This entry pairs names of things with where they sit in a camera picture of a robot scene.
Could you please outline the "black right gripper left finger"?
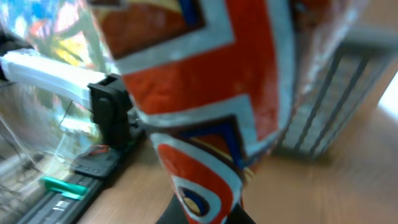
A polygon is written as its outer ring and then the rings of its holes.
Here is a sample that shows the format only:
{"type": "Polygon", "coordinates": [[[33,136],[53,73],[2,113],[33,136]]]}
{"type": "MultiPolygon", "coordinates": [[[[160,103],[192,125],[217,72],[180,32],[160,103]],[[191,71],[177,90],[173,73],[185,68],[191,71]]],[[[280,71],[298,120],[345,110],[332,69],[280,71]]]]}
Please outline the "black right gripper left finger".
{"type": "Polygon", "coordinates": [[[173,195],[156,224],[188,224],[184,209],[176,195],[173,195]]]}

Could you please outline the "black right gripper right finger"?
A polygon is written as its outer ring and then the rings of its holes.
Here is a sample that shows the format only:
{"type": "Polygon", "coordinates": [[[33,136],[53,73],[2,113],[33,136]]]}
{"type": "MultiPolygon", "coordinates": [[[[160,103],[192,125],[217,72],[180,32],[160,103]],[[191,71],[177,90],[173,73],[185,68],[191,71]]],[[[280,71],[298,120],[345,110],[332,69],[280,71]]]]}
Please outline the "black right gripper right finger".
{"type": "Polygon", "coordinates": [[[228,215],[226,224],[256,224],[256,222],[237,203],[228,215]]]}

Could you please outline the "red snack bar wrapper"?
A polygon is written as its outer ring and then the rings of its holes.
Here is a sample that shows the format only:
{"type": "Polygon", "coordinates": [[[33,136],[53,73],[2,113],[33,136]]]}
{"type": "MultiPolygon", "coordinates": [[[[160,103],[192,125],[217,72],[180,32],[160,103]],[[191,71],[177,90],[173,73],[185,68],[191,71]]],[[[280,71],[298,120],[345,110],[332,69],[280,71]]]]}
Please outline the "red snack bar wrapper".
{"type": "Polygon", "coordinates": [[[225,223],[293,106],[288,1],[90,1],[189,223],[225,223]]]}

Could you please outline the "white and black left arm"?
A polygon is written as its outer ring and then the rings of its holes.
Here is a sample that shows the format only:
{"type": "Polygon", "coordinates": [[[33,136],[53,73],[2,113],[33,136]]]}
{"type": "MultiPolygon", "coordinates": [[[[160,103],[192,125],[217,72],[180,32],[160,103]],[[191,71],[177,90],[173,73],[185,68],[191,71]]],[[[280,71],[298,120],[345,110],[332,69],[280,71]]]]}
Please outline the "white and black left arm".
{"type": "Polygon", "coordinates": [[[119,75],[20,49],[1,56],[1,133],[29,150],[85,151],[128,147],[143,130],[119,75]]]}

